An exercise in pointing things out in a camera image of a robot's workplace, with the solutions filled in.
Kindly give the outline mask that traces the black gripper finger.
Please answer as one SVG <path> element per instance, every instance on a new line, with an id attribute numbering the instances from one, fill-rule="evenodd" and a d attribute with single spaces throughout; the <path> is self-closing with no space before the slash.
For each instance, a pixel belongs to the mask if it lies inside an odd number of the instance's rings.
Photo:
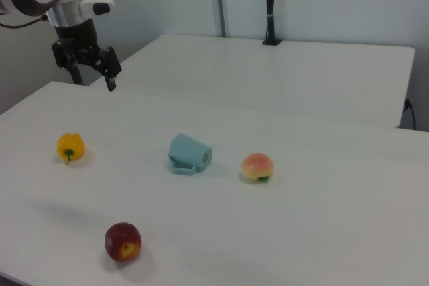
<path id="1" fill-rule="evenodd" d="M 108 47 L 107 49 L 99 52 L 97 70 L 104 77 L 108 91 L 114 91 L 117 87 L 115 82 L 116 77 L 122 71 L 122 67 L 114 48 Z"/>
<path id="2" fill-rule="evenodd" d="M 83 79 L 73 52 L 66 49 L 59 41 L 52 44 L 52 51 L 57 66 L 70 73 L 74 84 L 83 85 Z"/>

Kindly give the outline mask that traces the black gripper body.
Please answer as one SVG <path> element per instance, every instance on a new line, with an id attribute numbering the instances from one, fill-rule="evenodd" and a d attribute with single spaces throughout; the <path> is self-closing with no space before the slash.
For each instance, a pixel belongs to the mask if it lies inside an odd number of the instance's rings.
<path id="1" fill-rule="evenodd" d="M 55 31 L 58 41 L 53 44 L 53 52 L 57 65 L 69 65 L 70 57 L 87 66 L 99 61 L 100 47 L 92 19 L 72 27 L 55 27 Z"/>

